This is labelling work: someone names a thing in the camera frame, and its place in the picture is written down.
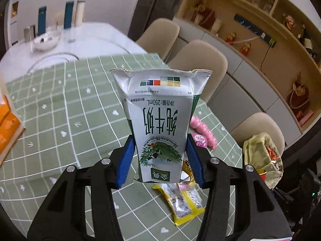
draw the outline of bottle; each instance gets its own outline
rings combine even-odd
[[[78,0],[75,15],[75,27],[82,25],[83,11],[85,9],[85,0]]]
[[[302,27],[302,31],[301,31],[300,34],[298,34],[298,39],[299,39],[300,43],[304,46],[304,38],[303,38],[304,34],[303,33],[304,33],[304,30],[305,30],[305,24],[302,23],[301,27]]]
[[[303,24],[303,35],[300,38],[300,42],[303,43],[303,46],[305,49],[309,52],[309,54],[313,54],[313,45],[310,39],[310,35],[307,32],[307,29],[305,28],[305,25]]]
[[[46,32],[46,12],[47,6],[39,8],[38,13],[38,36]]]
[[[30,27],[23,29],[24,42],[27,43],[31,41]]]
[[[273,3],[274,3],[273,0],[267,0],[267,3],[263,7],[263,11],[270,13],[270,11],[272,10],[272,7],[273,7]]]
[[[217,34],[220,28],[222,27],[222,25],[223,25],[223,22],[220,19],[216,19],[211,28],[211,33],[214,35]]]
[[[73,1],[66,2],[64,29],[71,28],[71,20],[73,17]]]

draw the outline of snack packet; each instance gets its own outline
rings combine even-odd
[[[158,189],[165,196],[174,212],[174,223],[177,226],[194,219],[205,211],[196,189],[186,183],[158,183],[153,186],[153,189]]]
[[[195,183],[195,178],[194,178],[194,175],[193,175],[193,172],[192,172],[192,168],[189,164],[189,161],[188,161],[188,158],[187,156],[185,155],[184,156],[184,161],[183,161],[183,171],[189,175],[189,181],[188,183]]]
[[[211,71],[111,72],[135,138],[138,180],[180,182],[189,122]]]

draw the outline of wooden shelf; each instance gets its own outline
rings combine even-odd
[[[299,54],[304,58],[304,60],[307,61],[309,64],[311,64],[315,68],[315,70],[317,70],[317,72],[321,74],[321,70],[319,69],[316,62],[313,60],[313,58],[310,56],[307,50],[302,46],[299,40],[290,32],[290,30],[288,30],[288,28],[286,28],[283,24],[278,22],[270,14],[254,6],[252,3],[250,3],[247,0],[230,0],[230,1],[234,5],[247,10],[249,13],[253,14],[253,16],[258,17],[260,20],[264,21],[267,25],[270,25],[274,29],[274,32],[276,33],[273,36],[273,38],[276,41],[278,41],[279,39],[288,40],[287,42],[291,44],[294,50],[298,51]]]
[[[231,50],[233,50],[237,55],[239,55],[241,58],[243,58],[254,70],[256,70],[259,75],[269,84],[269,86],[274,90],[274,92],[278,95],[278,97],[281,99],[281,101],[284,103],[284,105],[286,106],[286,108],[288,109],[288,111],[290,112],[291,116],[293,117],[296,125],[298,126],[299,130],[301,133],[303,133],[303,129],[301,128],[301,126],[299,125],[299,122],[297,121],[293,111],[291,110],[290,106],[288,105],[288,103],[286,102],[285,98],[280,94],[280,92],[277,90],[277,88],[271,83],[271,81],[264,75],[264,73],[262,73],[261,70],[259,70],[246,56],[244,56],[243,54],[241,54],[236,48],[234,48],[231,44],[226,43],[223,39],[221,39],[218,36],[213,35],[209,30],[191,22],[188,21],[186,19],[180,18],[183,21],[188,22],[191,25],[194,25],[196,28],[202,29],[204,32],[210,34],[211,36],[213,36],[215,39],[217,39],[218,41],[220,41],[222,44],[224,44],[225,46],[227,46],[228,48],[230,48]]]
[[[313,30],[313,32],[311,31],[311,35],[316,36],[313,40],[316,43],[316,48],[317,44],[320,44],[319,48],[321,48],[321,34],[316,32],[309,19],[301,16],[303,13],[300,10],[295,10],[293,6],[289,5],[289,1],[274,0],[275,2],[270,13],[261,9],[263,0],[261,1],[261,8],[253,5],[249,0],[205,1],[206,7],[212,9],[215,12],[215,17],[223,22],[218,36],[214,36],[210,30],[204,29],[192,23],[190,19],[187,19],[187,17],[189,17],[187,15],[190,15],[190,11],[193,10],[199,0],[182,0],[176,17],[210,34],[252,66],[276,92],[290,112],[300,132],[303,133],[321,113],[321,101],[319,99],[321,94],[321,71],[295,36],[298,30],[293,30],[293,33],[288,30],[288,28],[280,22],[282,20],[280,15],[283,12],[287,15],[293,15],[294,18],[298,19],[296,22],[297,25],[300,25],[300,21],[306,22],[307,30]],[[243,25],[234,21],[235,14],[241,15],[265,33],[269,34],[277,42],[275,47],[270,49],[265,41],[255,39],[251,41],[252,49],[249,55],[245,57],[239,51],[243,44],[231,45],[226,43],[225,38],[232,31],[235,31],[237,34],[236,41],[257,37],[257,35],[253,34],[250,30],[244,28]],[[285,96],[291,89],[299,72],[301,72],[302,82],[309,88],[309,110],[314,111],[313,116],[302,127],[299,125],[293,111],[285,100]]]

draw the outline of metal screw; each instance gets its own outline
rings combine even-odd
[[[109,158],[104,158],[104,159],[102,159],[102,164],[103,165],[108,165],[108,164],[110,164],[111,163],[111,160],[109,159]]]
[[[212,162],[213,164],[218,164],[218,163],[219,163],[219,159],[216,158],[216,157],[213,157],[213,158],[211,158],[211,162]]]
[[[245,169],[246,169],[248,172],[253,172],[253,171],[254,171],[254,167],[251,166],[251,165],[246,165],[246,166],[245,166]]]
[[[69,166],[69,167],[67,167],[67,172],[73,172],[73,171],[75,171],[75,166]]]

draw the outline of color bar squares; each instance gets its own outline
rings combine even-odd
[[[179,77],[161,77],[160,80],[141,81],[140,86],[180,87],[180,79]]]

